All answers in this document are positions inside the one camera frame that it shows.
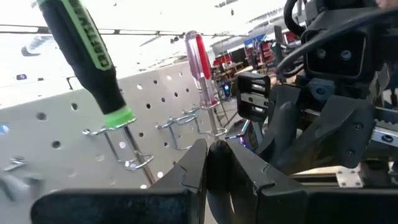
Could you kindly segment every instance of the black plastic part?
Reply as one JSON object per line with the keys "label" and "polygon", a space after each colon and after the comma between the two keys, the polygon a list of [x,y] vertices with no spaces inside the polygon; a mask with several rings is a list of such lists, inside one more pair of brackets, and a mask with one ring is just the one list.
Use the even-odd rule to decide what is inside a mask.
{"label": "black plastic part", "polygon": [[391,176],[389,175],[388,160],[368,160],[362,161],[360,164],[361,172],[359,173],[366,188],[393,188]]}
{"label": "black plastic part", "polygon": [[364,211],[372,212],[355,216],[349,222],[398,222],[391,207],[398,200],[397,190],[311,189],[243,149],[236,141],[229,141],[229,145],[234,161],[231,176],[234,223],[334,224],[346,222],[347,217]]}
{"label": "black plastic part", "polygon": [[385,34],[380,36],[380,43],[378,54],[382,55],[383,61],[396,61],[398,60],[397,54],[395,52],[398,51],[398,29],[389,29],[386,30]]}
{"label": "black plastic part", "polygon": [[[322,12],[308,27],[301,37],[306,43],[324,30],[334,29],[342,21],[348,21],[358,14],[373,12],[375,7],[359,9],[336,9]],[[375,26],[360,27],[341,35],[319,49],[304,55],[305,73],[310,78],[324,78],[341,82],[370,82],[374,77],[379,58],[374,56],[377,47],[374,45]],[[349,58],[341,56],[349,51]]]}
{"label": "black plastic part", "polygon": [[[240,117],[249,119],[254,122],[263,123],[266,119],[264,113],[253,110],[252,104],[241,100],[242,93],[255,93],[259,96],[268,98],[271,90],[271,79],[267,75],[254,74],[250,72],[244,72],[238,75],[236,78],[238,83],[238,93],[236,95],[236,104],[238,106],[238,115]],[[261,109],[266,111],[267,105],[264,105]]]}
{"label": "black plastic part", "polygon": [[149,189],[75,189],[46,195],[32,206],[32,224],[204,223],[206,155],[206,141],[197,140]]}
{"label": "black plastic part", "polygon": [[214,142],[207,155],[207,199],[217,223],[232,223],[233,210],[229,196],[232,151],[224,141]]}
{"label": "black plastic part", "polygon": [[311,23],[324,10],[326,10],[324,0],[312,0],[306,3],[305,15],[308,23]]}
{"label": "black plastic part", "polygon": [[[76,10],[86,10],[80,5],[79,1],[73,0],[72,2]],[[125,106],[126,103],[120,94],[116,81],[114,66],[106,71],[95,67],[62,1],[44,1],[39,7],[65,59],[72,67],[81,85],[94,96],[102,112],[104,114],[112,113]],[[92,27],[90,23],[85,21],[86,18],[80,18],[80,22],[85,23],[87,32],[89,30],[90,32],[98,31],[95,25]]]}
{"label": "black plastic part", "polygon": [[276,85],[270,93],[268,128],[256,154],[271,164],[280,159],[296,138],[300,95],[301,89],[288,85]]}
{"label": "black plastic part", "polygon": [[271,123],[256,154],[287,175],[317,167],[354,168],[358,165],[373,133],[372,104],[366,100],[333,95],[320,115],[295,139],[297,111],[281,112],[280,107],[286,103],[281,96],[290,96],[292,106],[298,93],[294,95],[283,85],[276,87],[272,90],[270,101],[275,101],[275,108],[279,109],[274,111],[270,105]]}

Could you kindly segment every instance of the ceiling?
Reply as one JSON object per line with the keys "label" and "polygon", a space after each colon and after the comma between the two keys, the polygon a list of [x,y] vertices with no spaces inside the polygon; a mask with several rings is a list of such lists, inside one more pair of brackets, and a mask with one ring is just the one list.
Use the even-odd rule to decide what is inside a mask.
{"label": "ceiling", "polygon": [[[0,7],[0,24],[46,26],[39,9],[32,9],[31,0],[0,1],[4,1],[4,6],[7,5]],[[280,8],[284,2],[285,0],[227,0],[225,4],[225,1],[220,0],[83,0],[99,29],[164,30],[176,33],[196,30],[205,34],[247,34],[257,25],[254,18]],[[43,69],[42,66],[45,65],[48,68],[65,67],[63,70],[69,71],[62,55],[56,50],[46,52],[39,58],[22,57],[21,47],[33,37],[0,34],[3,70],[12,70],[11,73],[14,73],[29,67],[32,71]],[[103,36],[115,65],[130,71],[161,66],[165,59],[185,55],[184,41],[171,44],[171,38],[173,37],[156,35]],[[226,38],[228,37],[204,37],[203,40],[210,50],[210,45]]]}

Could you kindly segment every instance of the green screwdriver handle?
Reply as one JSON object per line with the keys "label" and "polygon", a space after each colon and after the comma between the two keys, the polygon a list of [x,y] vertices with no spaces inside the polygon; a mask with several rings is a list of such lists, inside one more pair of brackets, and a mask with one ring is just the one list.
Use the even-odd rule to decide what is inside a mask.
{"label": "green screwdriver handle", "polygon": [[80,0],[38,0],[37,4],[77,79],[101,108],[105,125],[118,126],[134,119],[119,91],[104,41]]}

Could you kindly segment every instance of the pegboard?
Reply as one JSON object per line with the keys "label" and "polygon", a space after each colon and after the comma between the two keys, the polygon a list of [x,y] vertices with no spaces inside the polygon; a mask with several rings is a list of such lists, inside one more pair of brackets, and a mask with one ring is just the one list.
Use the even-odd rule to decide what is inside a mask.
{"label": "pegboard", "polygon": [[[165,124],[171,116],[181,117],[183,110],[198,104],[189,64],[131,75],[120,79],[119,87],[137,118],[129,128],[140,150],[154,155],[149,167],[159,179],[185,154],[174,148],[169,130],[156,129],[155,124]],[[43,93],[31,102],[5,106],[0,110],[0,120],[9,128],[6,134],[0,134],[0,168],[7,167],[12,157],[24,157],[27,165],[11,174],[21,179],[42,176],[41,194],[65,188],[149,186],[143,171],[129,171],[116,162],[103,134],[82,134],[84,129],[96,131],[103,125],[103,115],[86,90],[49,97]],[[201,130],[211,129],[206,111],[199,111],[197,120]],[[191,122],[173,127],[180,146],[189,146],[198,138],[213,141],[206,134],[198,134],[195,125]],[[122,159],[135,159],[122,130],[110,132],[109,136]],[[0,217],[5,224],[29,223],[32,202],[10,202],[0,193]]]}

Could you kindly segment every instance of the cable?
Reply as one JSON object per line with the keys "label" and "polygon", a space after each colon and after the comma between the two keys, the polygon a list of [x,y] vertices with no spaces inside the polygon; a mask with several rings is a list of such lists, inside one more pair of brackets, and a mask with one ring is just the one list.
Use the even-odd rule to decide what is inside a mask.
{"label": "cable", "polygon": [[392,7],[390,9],[375,9],[373,12],[369,12],[365,15],[362,14],[358,17],[350,19],[335,29],[326,30],[325,32],[318,34],[312,40],[301,45],[301,47],[297,48],[288,56],[286,56],[286,58],[283,59],[280,62],[280,64],[277,66],[275,72],[281,73],[284,67],[291,65],[302,55],[305,55],[319,48],[323,44],[333,40],[334,38],[340,35],[346,34],[349,31],[356,29],[358,27],[379,22],[381,19],[387,19],[392,16],[397,16],[397,13],[398,13],[398,7]]}
{"label": "cable", "polygon": [[295,67],[293,70],[284,72],[284,78],[292,78],[293,76],[297,75],[304,67],[304,64],[301,64]]}
{"label": "cable", "polygon": [[284,21],[286,24],[286,27],[292,31],[294,35],[301,36],[305,28],[301,27],[298,25],[296,22],[293,20],[293,8],[296,4],[297,0],[287,0],[284,8]]}

